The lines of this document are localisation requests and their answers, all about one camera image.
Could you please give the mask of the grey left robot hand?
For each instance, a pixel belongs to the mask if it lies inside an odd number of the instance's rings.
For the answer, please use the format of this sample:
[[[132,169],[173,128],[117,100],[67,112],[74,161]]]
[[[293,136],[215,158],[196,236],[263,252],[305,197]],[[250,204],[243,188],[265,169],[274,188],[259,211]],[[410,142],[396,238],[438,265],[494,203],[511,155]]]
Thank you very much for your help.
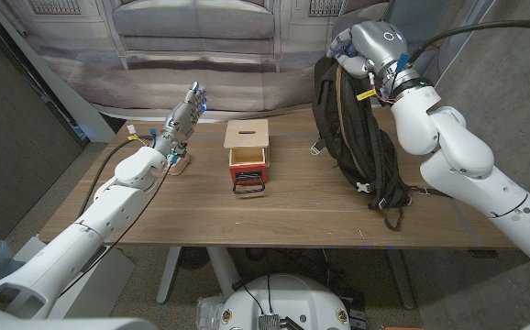
[[[183,156],[187,140],[194,132],[201,115],[207,110],[207,98],[199,82],[192,82],[183,100],[166,116],[154,149],[163,156]]]

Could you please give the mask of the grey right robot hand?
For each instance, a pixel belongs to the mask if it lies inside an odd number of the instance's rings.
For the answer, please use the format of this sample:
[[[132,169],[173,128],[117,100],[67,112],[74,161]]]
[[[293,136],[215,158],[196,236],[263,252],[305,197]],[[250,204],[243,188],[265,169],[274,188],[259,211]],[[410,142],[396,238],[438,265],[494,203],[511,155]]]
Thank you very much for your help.
[[[407,42],[393,25],[383,21],[363,21],[338,33],[326,56],[351,76],[382,82],[383,97],[398,98],[404,90],[430,85],[409,63]]]

